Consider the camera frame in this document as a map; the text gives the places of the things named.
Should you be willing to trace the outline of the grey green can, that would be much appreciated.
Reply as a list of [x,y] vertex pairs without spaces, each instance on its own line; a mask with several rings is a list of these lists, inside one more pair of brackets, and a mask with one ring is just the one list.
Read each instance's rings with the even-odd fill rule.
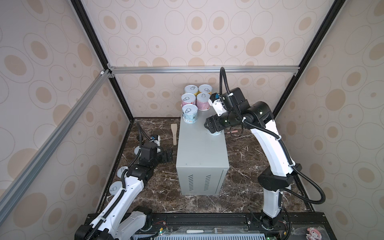
[[220,135],[223,131],[215,132],[215,133],[210,133],[212,136],[217,136]]

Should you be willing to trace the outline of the pink can front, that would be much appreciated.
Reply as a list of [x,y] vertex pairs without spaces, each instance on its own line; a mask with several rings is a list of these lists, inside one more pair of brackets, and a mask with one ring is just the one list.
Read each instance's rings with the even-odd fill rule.
[[185,93],[181,96],[181,100],[182,100],[181,107],[183,107],[187,104],[196,105],[197,99],[196,99],[196,96],[194,94]]

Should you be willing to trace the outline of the white can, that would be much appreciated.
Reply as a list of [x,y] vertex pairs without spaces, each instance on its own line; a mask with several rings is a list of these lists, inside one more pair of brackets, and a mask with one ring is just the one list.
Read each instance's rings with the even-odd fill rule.
[[187,124],[194,124],[198,119],[198,107],[193,104],[186,104],[182,107],[182,118]]

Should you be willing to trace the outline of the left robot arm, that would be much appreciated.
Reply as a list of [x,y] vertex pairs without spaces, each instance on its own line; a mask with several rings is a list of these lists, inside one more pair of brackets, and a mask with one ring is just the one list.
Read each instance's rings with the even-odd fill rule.
[[139,151],[132,164],[120,175],[121,186],[109,204],[88,225],[81,225],[75,232],[76,240],[131,240],[137,231],[147,232],[153,227],[153,211],[146,207],[127,211],[139,193],[152,178],[159,164],[173,160],[172,149],[164,150],[158,143],[160,137],[149,137],[141,125]]

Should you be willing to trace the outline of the pink can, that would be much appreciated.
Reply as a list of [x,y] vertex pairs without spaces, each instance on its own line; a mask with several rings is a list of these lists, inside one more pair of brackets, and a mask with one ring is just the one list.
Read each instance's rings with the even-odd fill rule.
[[209,93],[199,93],[196,97],[196,105],[199,111],[207,111],[210,109],[209,99],[211,95]]
[[183,107],[187,104],[196,105],[197,99],[196,99],[196,96],[194,94],[185,93],[181,96],[181,100],[182,100],[181,107]]

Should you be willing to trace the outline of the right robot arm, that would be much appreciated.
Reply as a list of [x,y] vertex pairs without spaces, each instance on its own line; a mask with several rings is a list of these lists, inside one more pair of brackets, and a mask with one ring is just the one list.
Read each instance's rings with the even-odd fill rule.
[[[266,155],[269,166],[258,176],[264,194],[263,209],[258,221],[264,229],[273,230],[282,220],[284,192],[313,205],[325,202],[323,189],[303,174],[302,166],[291,158],[268,104],[257,102],[251,106],[240,88],[230,89],[225,68],[220,69],[220,91],[210,97],[209,103],[216,114],[208,117],[204,126],[211,134],[241,126],[252,132]],[[321,198],[311,200],[293,192],[291,184],[295,176],[302,177],[315,187]]]

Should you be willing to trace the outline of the yellow can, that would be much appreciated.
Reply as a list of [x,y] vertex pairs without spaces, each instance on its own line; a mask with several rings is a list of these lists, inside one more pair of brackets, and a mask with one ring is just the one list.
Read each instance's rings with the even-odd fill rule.
[[199,93],[205,93],[211,95],[213,88],[211,85],[203,84],[199,86]]
[[199,94],[199,87],[197,87],[195,85],[187,85],[184,88],[184,93],[185,94],[193,94],[193,95],[197,96]]

